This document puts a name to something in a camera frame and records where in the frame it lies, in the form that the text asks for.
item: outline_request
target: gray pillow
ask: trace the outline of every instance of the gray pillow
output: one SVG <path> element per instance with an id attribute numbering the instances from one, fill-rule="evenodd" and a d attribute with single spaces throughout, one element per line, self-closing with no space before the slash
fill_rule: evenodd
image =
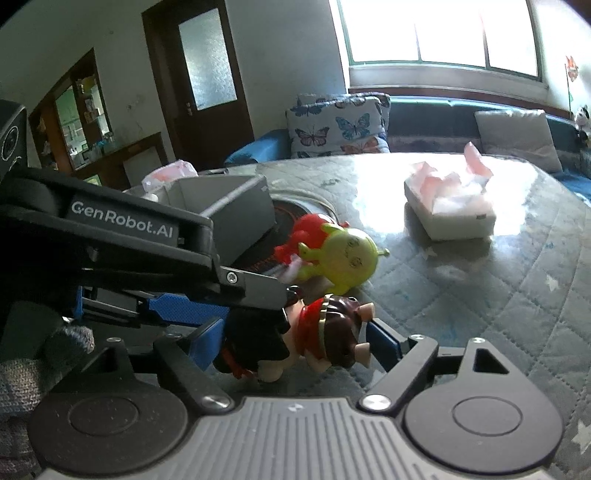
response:
<path id="1" fill-rule="evenodd" d="M 548 173 L 562 171 L 543 110 L 475 112 L 484 153 L 523 158 Z"/>

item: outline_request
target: green alien figurine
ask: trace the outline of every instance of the green alien figurine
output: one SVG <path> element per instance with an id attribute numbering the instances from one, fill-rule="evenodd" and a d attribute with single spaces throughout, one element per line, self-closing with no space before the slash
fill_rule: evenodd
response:
<path id="1" fill-rule="evenodd" d="M 343 228 L 325 223 L 322 230 L 329 234 L 322 247 L 308 248 L 300 243 L 300 257 L 312 264 L 304 265 L 298 280 L 324 275 L 333 284 L 326 293 L 344 295 L 349 289 L 361 285 L 371 277 L 378 266 L 378 257 L 387 257 L 387 249 L 378 249 L 372 238 L 356 228 Z"/>

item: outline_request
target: butterfly cushion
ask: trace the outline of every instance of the butterfly cushion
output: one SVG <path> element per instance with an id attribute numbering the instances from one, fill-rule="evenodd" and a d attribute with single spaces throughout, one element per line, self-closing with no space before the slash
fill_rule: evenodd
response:
<path id="1" fill-rule="evenodd" d="M 389 152 L 376 97 L 299 104 L 285 114 L 291 158 Z"/>
<path id="2" fill-rule="evenodd" d="M 298 105 L 309 105 L 311 103 L 331 102 L 333 100 L 342 100 L 350 97 L 376 97 L 382 107 L 382 117 L 384 119 L 384 130 L 388 133 L 388 126 L 390 123 L 390 95 L 379 92 L 363 92 L 363 93 L 327 93 L 321 95 L 319 93 L 301 93 L 297 96 Z"/>

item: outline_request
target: window sill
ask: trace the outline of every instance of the window sill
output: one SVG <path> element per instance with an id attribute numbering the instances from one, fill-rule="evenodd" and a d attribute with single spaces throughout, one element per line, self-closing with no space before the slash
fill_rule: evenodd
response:
<path id="1" fill-rule="evenodd" d="M 449 65 L 366 64 L 349 67 L 351 88 L 424 87 L 502 95 L 546 103 L 549 86 L 544 82 Z"/>

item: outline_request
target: wooden door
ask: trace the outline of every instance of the wooden door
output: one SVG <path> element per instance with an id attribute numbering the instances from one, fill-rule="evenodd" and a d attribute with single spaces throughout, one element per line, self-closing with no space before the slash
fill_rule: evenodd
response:
<path id="1" fill-rule="evenodd" d="M 223 0 L 164 0 L 144 26 L 175 155 L 220 167 L 254 139 Z"/>

